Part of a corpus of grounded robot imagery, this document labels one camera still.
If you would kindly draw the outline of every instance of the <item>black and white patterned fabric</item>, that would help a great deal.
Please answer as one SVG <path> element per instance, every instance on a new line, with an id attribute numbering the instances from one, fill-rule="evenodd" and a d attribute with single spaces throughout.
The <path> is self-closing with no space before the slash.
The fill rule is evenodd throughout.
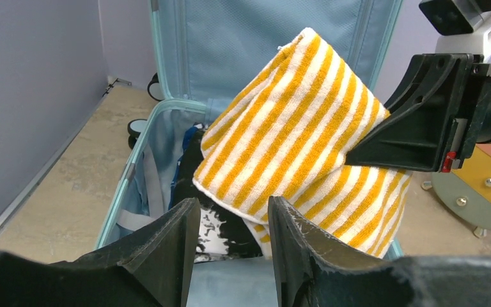
<path id="1" fill-rule="evenodd" d="M 241 217 L 220 207 L 192 184 L 193 174 L 203 160 L 198 130 L 184 151 L 173 191 L 176 205 L 186 198 L 201 204 L 201 221 L 195 263 L 262 256 L 261 249 Z"/>

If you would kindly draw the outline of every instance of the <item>beige tile floor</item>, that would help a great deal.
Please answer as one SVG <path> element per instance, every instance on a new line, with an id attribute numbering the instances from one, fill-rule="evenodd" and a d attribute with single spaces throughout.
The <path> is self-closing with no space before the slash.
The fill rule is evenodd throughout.
<path id="1" fill-rule="evenodd" d="M 41 262 L 75 260 L 91 251 L 130 154 L 127 123 L 147 118 L 145 91 L 117 87 L 0 234 L 0 249 Z M 398 238 L 409 255 L 491 255 L 491 232 L 472 226 L 420 188 L 416 173 Z"/>

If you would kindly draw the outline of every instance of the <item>suitcase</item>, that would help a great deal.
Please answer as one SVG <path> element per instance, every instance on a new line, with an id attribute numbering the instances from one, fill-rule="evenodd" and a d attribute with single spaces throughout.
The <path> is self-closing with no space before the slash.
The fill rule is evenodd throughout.
<path id="1" fill-rule="evenodd" d="M 401 0 L 153 0 L 164 100 L 153 109 L 125 165 L 96 248 L 165 213 L 186 130 L 212 123 L 277 47 L 302 29 L 319 33 L 373 89 L 400 5 Z M 394 240 L 385 259 L 401 256 Z M 187 305 L 277 306 L 272 262 L 196 264 Z"/>

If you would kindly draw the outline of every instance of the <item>towel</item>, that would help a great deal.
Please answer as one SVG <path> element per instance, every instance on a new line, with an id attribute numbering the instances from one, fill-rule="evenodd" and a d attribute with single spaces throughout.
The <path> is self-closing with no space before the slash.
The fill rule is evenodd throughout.
<path id="1" fill-rule="evenodd" d="M 242 217 L 270 258 L 268 199 L 283 196 L 348 245 L 381 257 L 411 173 L 346 166 L 389 112 L 311 28 L 276 56 L 205 132 L 193 184 Z"/>

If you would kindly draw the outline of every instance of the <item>towel edge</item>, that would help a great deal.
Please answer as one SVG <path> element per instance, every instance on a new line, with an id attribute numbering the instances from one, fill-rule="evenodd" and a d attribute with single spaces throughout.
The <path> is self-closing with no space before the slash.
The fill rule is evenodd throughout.
<path id="1" fill-rule="evenodd" d="M 202 193 L 204 193 L 206 196 L 208 196 L 211 200 L 213 200 L 216 204 L 220 205 L 221 207 L 225 208 L 226 210 L 229 210 L 230 212 L 236 214 L 237 216 L 241 217 L 242 219 L 246 219 L 252 223 L 260 224 L 260 225 L 268 225 L 268 222 L 263 222 L 259 219 L 254 218 L 253 216 L 247 215 L 243 213 L 242 211 L 237 210 L 236 208 L 229 206 L 226 204 L 224 201 L 220 200 L 217 198 L 215 195 L 213 195 L 208 189 L 205 189 L 195 178 L 193 178 L 193 185 L 199 189 Z"/>

